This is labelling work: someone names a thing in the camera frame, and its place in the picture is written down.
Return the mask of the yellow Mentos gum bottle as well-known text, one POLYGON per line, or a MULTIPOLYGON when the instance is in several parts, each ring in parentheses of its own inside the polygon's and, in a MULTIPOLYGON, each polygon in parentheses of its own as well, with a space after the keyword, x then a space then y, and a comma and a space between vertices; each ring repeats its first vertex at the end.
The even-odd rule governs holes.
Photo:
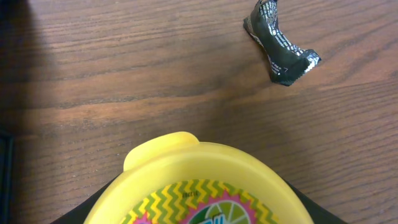
POLYGON ((147 141, 126 156, 87 223, 311 223, 293 190, 239 149, 188 132, 147 141))

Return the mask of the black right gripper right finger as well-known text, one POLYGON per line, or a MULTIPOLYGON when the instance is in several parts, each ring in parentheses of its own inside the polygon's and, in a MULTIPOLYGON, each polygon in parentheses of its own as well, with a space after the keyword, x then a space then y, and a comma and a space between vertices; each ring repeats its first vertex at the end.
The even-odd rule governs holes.
POLYGON ((319 206, 313 200, 308 198, 305 194, 301 193, 301 191, 299 191, 297 188, 295 188, 288 181, 285 180, 285 182, 294 191, 296 196, 303 203, 307 212, 311 216, 314 224, 348 224, 347 222, 343 221, 342 219, 340 219, 336 215, 332 214, 328 210, 319 206))

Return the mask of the black crumpled snack wrapper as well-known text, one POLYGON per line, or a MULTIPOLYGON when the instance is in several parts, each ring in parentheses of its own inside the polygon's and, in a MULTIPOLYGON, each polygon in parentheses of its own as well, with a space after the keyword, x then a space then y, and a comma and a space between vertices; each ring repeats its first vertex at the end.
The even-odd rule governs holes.
POLYGON ((280 31, 277 0, 259 0, 243 27, 266 52, 274 83, 291 86, 321 61, 316 51, 301 49, 280 31))

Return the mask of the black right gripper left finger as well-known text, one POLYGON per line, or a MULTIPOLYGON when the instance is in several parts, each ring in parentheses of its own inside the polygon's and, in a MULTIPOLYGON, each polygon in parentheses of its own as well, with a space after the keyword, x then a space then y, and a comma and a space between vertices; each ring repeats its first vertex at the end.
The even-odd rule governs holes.
POLYGON ((112 179, 79 206, 56 219, 51 224, 83 224, 96 201, 115 179, 116 178, 112 179))

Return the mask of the dark green open box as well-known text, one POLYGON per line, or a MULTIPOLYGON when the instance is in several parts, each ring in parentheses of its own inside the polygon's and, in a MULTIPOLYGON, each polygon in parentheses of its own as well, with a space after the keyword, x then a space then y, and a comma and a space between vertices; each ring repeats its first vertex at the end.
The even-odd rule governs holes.
POLYGON ((1 131, 1 224, 9 223, 14 138, 1 131))

